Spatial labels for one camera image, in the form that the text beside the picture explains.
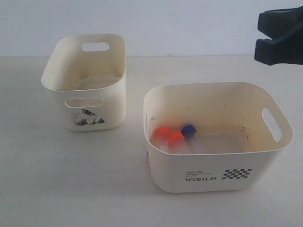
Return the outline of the blue-capped clear tube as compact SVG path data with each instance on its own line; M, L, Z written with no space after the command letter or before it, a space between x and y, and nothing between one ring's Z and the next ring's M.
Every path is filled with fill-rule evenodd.
M186 125L182 128L181 133L185 137L185 142L193 154L210 154L211 150L207 147L206 142L198 135L193 125Z

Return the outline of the large cream WORLD bin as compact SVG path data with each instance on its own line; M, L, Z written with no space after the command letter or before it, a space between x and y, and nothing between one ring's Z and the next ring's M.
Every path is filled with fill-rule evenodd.
M263 88L246 82L163 85L143 101L144 135L155 184L166 192L243 190L293 139L284 113ZM154 131L193 125L210 154L176 154L154 146Z

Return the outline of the small cream plastic bin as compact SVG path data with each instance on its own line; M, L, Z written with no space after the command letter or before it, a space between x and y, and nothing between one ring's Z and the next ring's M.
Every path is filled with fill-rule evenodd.
M120 35L73 35L56 44L41 83L66 128L108 130L126 117L125 69Z

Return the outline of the orange-capped clear tube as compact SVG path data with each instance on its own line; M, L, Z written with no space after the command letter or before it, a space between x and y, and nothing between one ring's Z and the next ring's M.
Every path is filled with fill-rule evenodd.
M154 131L154 146L162 151L168 152L169 150L169 139L171 136L171 129L168 127L159 127Z
M176 154L191 154L191 150L185 141L184 135L181 132L175 132L171 134L169 141Z

